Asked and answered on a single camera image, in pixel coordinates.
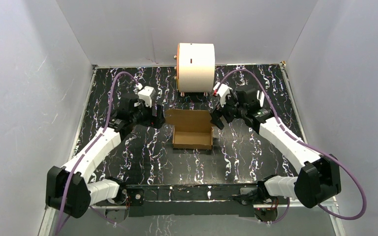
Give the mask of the brown cardboard box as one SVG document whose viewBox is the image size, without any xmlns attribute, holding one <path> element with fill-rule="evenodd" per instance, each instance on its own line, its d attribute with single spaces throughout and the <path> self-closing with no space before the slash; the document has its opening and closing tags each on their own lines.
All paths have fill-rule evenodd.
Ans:
<svg viewBox="0 0 378 236">
<path fill-rule="evenodd" d="M 165 121 L 173 126 L 173 148 L 211 150 L 213 127 L 209 111 L 169 109 Z"/>
</svg>

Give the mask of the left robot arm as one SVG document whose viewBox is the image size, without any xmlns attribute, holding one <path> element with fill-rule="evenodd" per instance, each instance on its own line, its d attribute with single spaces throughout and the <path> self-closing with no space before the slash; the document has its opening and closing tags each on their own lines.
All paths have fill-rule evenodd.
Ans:
<svg viewBox="0 0 378 236">
<path fill-rule="evenodd" d="M 98 182 L 90 182 L 91 175 L 135 126 L 159 129 L 164 123 L 163 106 L 149 103 L 147 99 L 136 95 L 122 97 L 116 109 L 110 105 L 105 125 L 89 143 L 61 167 L 53 166 L 48 171 L 46 205 L 80 218 L 89 207 L 99 202 L 108 200 L 116 205 L 125 203 L 128 194 L 123 181 L 106 177 Z"/>
</svg>

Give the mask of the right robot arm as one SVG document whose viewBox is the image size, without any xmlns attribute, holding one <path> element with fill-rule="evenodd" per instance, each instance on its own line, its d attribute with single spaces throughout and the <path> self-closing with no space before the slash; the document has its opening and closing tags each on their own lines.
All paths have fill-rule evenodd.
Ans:
<svg viewBox="0 0 378 236">
<path fill-rule="evenodd" d="M 219 100 L 210 113 L 213 125 L 223 129 L 221 118 L 227 123 L 242 119 L 281 152 L 298 174 L 296 177 L 271 175 L 258 181 L 257 189 L 251 193 L 258 201 L 269 204 L 276 197 L 286 197 L 313 208 L 341 192 L 340 168 L 335 160 L 301 145 L 302 139 L 295 134 L 287 134 L 289 129 L 275 117 L 272 109 L 263 106 L 263 92 L 251 86 L 233 91 L 227 85 L 216 84 L 212 95 Z"/>
</svg>

